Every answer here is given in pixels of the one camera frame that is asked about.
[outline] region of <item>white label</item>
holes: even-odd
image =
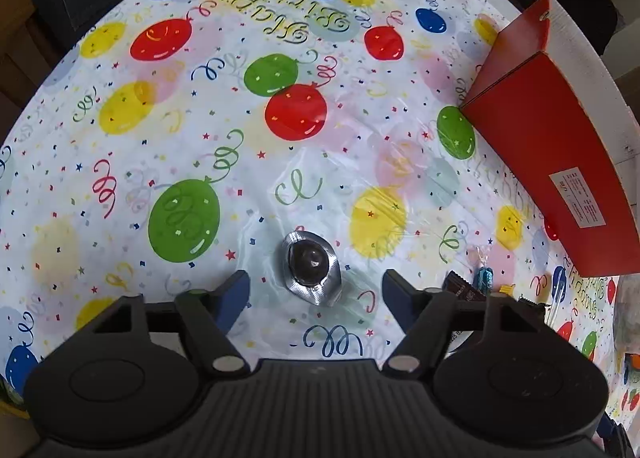
[[[580,169],[574,167],[559,173],[549,174],[549,177],[581,229],[606,225]]]

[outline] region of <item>plastic tablecloth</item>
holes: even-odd
[[[533,301],[551,302],[566,268],[553,327],[599,365],[609,412],[630,421],[617,278],[577,274],[457,107],[507,24],[486,0],[123,1],[1,150],[0,372],[21,394],[120,295],[171,300],[239,268],[251,295],[228,336],[252,365],[382,362],[402,338],[383,272],[441,287],[449,270],[472,281],[483,255],[496,288]],[[334,307],[282,284],[278,247],[296,229],[335,248]]]

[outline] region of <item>green balloon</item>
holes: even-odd
[[[297,78],[298,63],[286,55],[274,53],[251,63],[244,72],[244,85],[252,93],[273,96],[295,84]]]
[[[596,332],[591,332],[587,335],[587,338],[582,343],[582,354],[589,358],[591,352],[596,348],[596,341],[598,340],[598,336]]]
[[[457,107],[443,107],[438,113],[437,126],[440,143],[452,157],[466,160],[473,156],[476,133]]]
[[[209,184],[182,180],[162,193],[149,216],[149,242],[154,252],[172,263],[202,255],[220,225],[220,204]]]

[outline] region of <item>wooden furniture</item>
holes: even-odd
[[[12,43],[23,28],[26,29],[49,71],[62,58],[39,25],[31,0],[0,0],[0,92],[18,108],[24,109],[41,81],[31,80],[10,55]]]

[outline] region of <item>red cardboard box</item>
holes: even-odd
[[[556,0],[538,0],[498,34],[461,110],[581,276],[640,272],[638,229],[614,169],[640,153],[640,128]]]

